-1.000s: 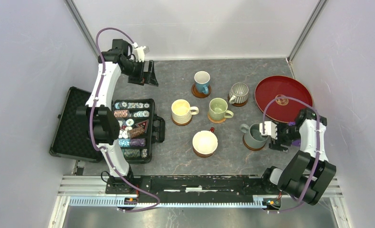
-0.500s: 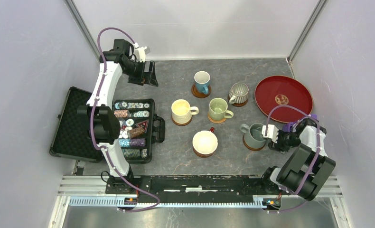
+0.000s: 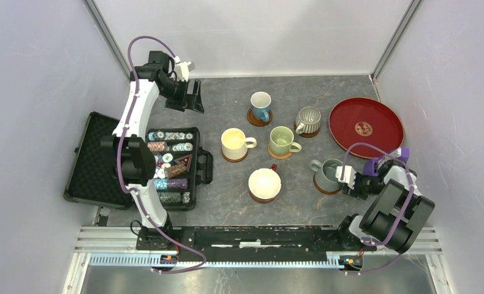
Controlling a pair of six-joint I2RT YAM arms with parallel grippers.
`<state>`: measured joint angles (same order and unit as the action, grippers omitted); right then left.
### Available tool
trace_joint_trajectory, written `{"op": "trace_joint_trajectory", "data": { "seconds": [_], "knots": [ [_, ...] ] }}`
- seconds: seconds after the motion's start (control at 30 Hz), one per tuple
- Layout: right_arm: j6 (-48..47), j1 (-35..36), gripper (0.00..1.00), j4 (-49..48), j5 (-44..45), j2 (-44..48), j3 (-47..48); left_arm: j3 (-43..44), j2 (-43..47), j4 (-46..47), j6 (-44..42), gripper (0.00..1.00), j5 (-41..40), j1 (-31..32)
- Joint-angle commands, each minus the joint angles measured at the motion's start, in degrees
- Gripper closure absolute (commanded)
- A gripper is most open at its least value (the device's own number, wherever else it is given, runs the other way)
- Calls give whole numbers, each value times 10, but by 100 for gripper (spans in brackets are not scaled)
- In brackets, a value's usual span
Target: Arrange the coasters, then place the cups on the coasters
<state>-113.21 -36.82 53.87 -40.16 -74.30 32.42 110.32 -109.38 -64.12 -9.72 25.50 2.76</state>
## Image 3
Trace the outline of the cream mug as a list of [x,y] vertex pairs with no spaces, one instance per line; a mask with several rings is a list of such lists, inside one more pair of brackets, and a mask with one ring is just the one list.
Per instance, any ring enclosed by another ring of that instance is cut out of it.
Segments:
[[241,129],[229,128],[221,135],[221,150],[232,159],[238,159],[248,152],[248,149],[255,148],[257,140],[247,137]]

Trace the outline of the blue patterned mug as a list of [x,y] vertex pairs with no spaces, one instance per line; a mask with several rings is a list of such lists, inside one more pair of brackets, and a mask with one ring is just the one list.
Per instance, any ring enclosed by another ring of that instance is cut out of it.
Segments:
[[265,123],[271,120],[271,96],[267,92],[255,92],[251,98],[252,112],[256,119]]

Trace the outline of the grey ribbed mug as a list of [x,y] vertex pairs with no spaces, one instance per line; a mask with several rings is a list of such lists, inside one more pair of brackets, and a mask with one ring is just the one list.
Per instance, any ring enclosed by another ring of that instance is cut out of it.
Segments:
[[321,112],[315,107],[302,108],[295,119],[296,133],[312,133],[315,132],[321,123]]

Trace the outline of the woven light brown coaster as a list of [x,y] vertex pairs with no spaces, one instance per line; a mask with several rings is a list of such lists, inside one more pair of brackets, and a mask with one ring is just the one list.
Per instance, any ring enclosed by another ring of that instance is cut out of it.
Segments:
[[288,152],[285,155],[277,155],[271,150],[271,146],[268,146],[268,152],[271,155],[271,157],[274,157],[275,159],[286,159],[292,155],[292,152]]

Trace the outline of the light green mug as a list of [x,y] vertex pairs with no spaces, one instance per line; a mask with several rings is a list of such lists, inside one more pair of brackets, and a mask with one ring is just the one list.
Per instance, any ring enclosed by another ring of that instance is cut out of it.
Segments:
[[285,126],[272,129],[268,146],[271,146],[271,150],[277,155],[299,153],[302,150],[302,146],[295,142],[295,133]]

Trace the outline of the white red mug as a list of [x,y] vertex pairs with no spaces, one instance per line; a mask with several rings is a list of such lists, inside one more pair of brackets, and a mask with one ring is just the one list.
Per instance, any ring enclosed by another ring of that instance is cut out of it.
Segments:
[[277,196],[281,190],[281,178],[277,174],[277,165],[270,168],[260,168],[251,173],[248,179],[248,188],[260,198]]

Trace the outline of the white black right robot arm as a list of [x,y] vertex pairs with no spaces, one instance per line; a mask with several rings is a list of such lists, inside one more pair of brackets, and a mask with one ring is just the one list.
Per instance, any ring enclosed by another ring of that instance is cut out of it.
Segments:
[[338,166],[336,178],[345,195],[362,200],[376,196],[364,215],[349,217],[346,227],[337,231],[336,242],[344,250],[362,243],[403,254],[413,245],[435,207],[418,190],[417,174],[397,159],[380,164],[375,176],[359,173],[349,165]]

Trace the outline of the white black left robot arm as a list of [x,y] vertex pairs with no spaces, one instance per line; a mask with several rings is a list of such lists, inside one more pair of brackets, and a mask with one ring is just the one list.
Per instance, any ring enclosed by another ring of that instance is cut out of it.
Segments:
[[130,72],[129,97],[122,117],[113,133],[100,141],[111,156],[112,171],[123,192],[132,196],[141,214],[142,234],[163,250],[173,245],[175,234],[154,185],[156,161],[145,141],[146,128],[159,96],[166,99],[166,108],[204,112],[200,80],[189,83],[194,68],[192,61],[151,51],[148,62]]

